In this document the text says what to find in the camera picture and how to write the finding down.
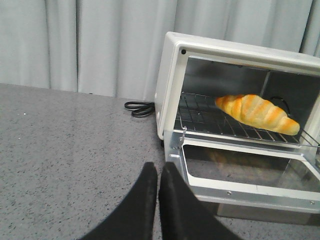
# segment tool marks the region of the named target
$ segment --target toaster oven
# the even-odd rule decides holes
[[[319,58],[168,32],[154,96],[165,160],[218,216],[320,223],[319,93]],[[240,94],[271,101],[300,131],[254,128],[215,105]]]

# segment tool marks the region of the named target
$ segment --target curtain fold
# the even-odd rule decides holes
[[[49,87],[77,91],[76,0],[46,0]]]
[[[320,0],[313,0],[301,52],[320,58]]]
[[[45,2],[0,1],[0,82],[49,88]]]
[[[320,57],[320,0],[0,0],[0,82],[154,99],[168,31]]]

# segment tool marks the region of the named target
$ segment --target gray countertop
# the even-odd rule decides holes
[[[0,84],[0,239],[71,240],[120,203],[164,150],[126,99]],[[158,207],[153,239],[161,239]],[[218,217],[244,239],[316,240],[320,227]]]

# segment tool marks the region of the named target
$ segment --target oven rack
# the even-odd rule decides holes
[[[188,131],[218,134],[240,139],[319,147],[320,144],[304,129],[295,136],[285,135],[245,125],[224,113],[215,105],[215,98],[182,92],[175,119],[175,128],[187,127]]]

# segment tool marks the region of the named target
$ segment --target bread roll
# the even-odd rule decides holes
[[[285,111],[258,95],[227,95],[217,97],[215,105],[237,121],[259,129],[296,135],[300,125]]]

